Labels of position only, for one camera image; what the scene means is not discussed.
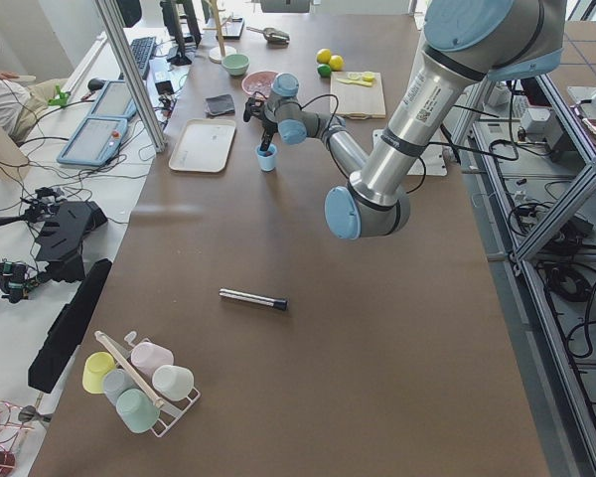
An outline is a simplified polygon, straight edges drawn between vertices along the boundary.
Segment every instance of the plastic cup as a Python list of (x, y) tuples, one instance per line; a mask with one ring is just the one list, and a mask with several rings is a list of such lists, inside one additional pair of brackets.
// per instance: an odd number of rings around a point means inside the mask
[(115, 408), (121, 420), (136, 434), (150, 429), (159, 419), (159, 409), (141, 390), (123, 392)]
[(90, 355), (83, 365), (81, 385), (92, 395), (103, 393), (103, 377), (115, 369), (115, 360), (110, 353), (99, 351)]
[(103, 393), (112, 405), (117, 404), (119, 397), (126, 391), (137, 389), (137, 385), (125, 370), (112, 370), (103, 377)]
[(273, 171), (276, 168), (276, 156), (278, 149), (273, 144), (269, 144), (269, 149), (261, 151), (260, 146), (256, 148), (256, 157), (258, 158), (258, 164), (260, 169), (264, 172)]
[(172, 351), (163, 346), (144, 341), (132, 349), (130, 362), (144, 375), (152, 379), (157, 368), (163, 365), (172, 365), (175, 357)]
[(165, 398), (181, 400), (195, 386), (195, 377), (188, 368), (164, 365), (152, 375), (152, 386)]

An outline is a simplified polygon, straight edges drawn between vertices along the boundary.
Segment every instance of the pink bowl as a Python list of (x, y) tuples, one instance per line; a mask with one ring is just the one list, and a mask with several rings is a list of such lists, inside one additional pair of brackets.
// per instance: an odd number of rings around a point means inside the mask
[(250, 96), (254, 96), (256, 92), (260, 92), (269, 97), (271, 93), (271, 85), (274, 79), (278, 76), (277, 72), (256, 72), (247, 75), (240, 83), (240, 87)]

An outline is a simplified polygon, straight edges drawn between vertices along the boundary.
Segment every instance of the lime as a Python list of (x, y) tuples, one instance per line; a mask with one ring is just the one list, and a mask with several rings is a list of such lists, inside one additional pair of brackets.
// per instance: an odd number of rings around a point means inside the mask
[(345, 67), (345, 60), (340, 55), (333, 55), (329, 60), (329, 66), (334, 72), (341, 72)]
[(328, 48), (323, 48), (322, 50), (318, 50), (316, 54), (316, 61), (321, 64), (326, 64), (331, 59), (331, 50)]
[(329, 65), (318, 65), (318, 75), (322, 78), (328, 78), (331, 76), (331, 67)]

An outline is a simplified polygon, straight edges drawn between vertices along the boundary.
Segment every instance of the bowl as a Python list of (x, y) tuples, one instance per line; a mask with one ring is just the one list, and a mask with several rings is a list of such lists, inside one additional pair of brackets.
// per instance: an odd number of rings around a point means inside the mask
[(250, 96), (260, 93), (265, 97), (269, 97), (271, 94), (271, 86), (277, 76), (277, 72), (252, 73), (243, 79), (240, 83), (240, 87), (242, 87), (242, 90)]
[(223, 57), (221, 64), (231, 76), (240, 77), (249, 67), (249, 58), (242, 53), (234, 53)]

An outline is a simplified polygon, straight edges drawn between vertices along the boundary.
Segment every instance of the tablet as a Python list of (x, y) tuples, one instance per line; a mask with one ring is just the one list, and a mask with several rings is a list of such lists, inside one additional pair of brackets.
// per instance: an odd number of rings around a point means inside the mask
[(126, 81), (107, 81), (90, 109), (91, 116), (114, 116), (130, 119), (137, 112)]
[(58, 162), (101, 166), (117, 153), (127, 129), (123, 117), (87, 116), (62, 149)]

